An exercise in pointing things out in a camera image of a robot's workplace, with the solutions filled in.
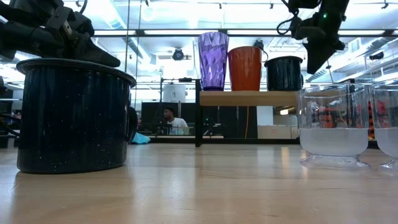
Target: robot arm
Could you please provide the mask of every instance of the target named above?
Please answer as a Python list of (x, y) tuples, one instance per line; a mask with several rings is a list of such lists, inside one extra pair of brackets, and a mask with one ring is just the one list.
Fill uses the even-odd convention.
[(91, 21), (63, 6), (62, 0), (0, 1), (0, 54), (13, 59), (17, 50), (41, 57), (56, 57), (120, 66), (120, 61), (91, 40)]
[[(304, 44), (308, 52), (307, 72), (314, 74), (317, 70), (336, 52), (344, 50), (344, 43), (339, 40), (338, 30), (345, 21), (345, 11), (349, 0), (289, 0), (284, 4), (293, 14), (289, 19), (289, 30), (292, 37), (297, 40), (307, 38), (308, 43)], [(306, 20), (298, 17), (299, 8), (315, 9), (320, 5), (319, 12)]]

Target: speckled pot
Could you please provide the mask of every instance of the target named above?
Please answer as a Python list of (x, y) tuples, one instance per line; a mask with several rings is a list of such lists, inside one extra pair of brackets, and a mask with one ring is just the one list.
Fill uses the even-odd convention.
[(91, 62), (38, 58), (18, 63), (25, 74), (21, 143), (23, 172), (62, 174), (121, 166), (136, 133), (129, 107), (135, 79)]

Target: orange cup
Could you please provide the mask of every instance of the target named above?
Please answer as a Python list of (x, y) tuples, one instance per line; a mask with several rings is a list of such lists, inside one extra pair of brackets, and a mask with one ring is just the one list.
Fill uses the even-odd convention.
[(238, 47), (230, 50), (229, 77), (232, 91), (260, 91), (261, 49)]

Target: man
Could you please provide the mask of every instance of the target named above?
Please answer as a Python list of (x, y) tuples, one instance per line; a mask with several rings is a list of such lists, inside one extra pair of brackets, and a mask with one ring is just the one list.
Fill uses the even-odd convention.
[(167, 121), (167, 124), (171, 124), (172, 128), (169, 130), (170, 135), (184, 135), (184, 129), (188, 127), (187, 123), (182, 118), (174, 117), (174, 109), (173, 108), (165, 108), (164, 109), (164, 118)]

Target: person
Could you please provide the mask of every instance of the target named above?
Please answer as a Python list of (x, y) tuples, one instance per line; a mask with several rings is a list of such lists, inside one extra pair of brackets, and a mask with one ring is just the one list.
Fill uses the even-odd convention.
[(142, 130), (143, 130), (143, 128), (142, 128), (142, 120), (141, 120), (141, 118), (138, 118), (137, 131), (142, 131)]
[(165, 108), (164, 109), (164, 118), (167, 121), (167, 124), (171, 124), (172, 127), (169, 129), (170, 135), (184, 135), (184, 129), (188, 127), (187, 123), (182, 118), (176, 118), (173, 108)]

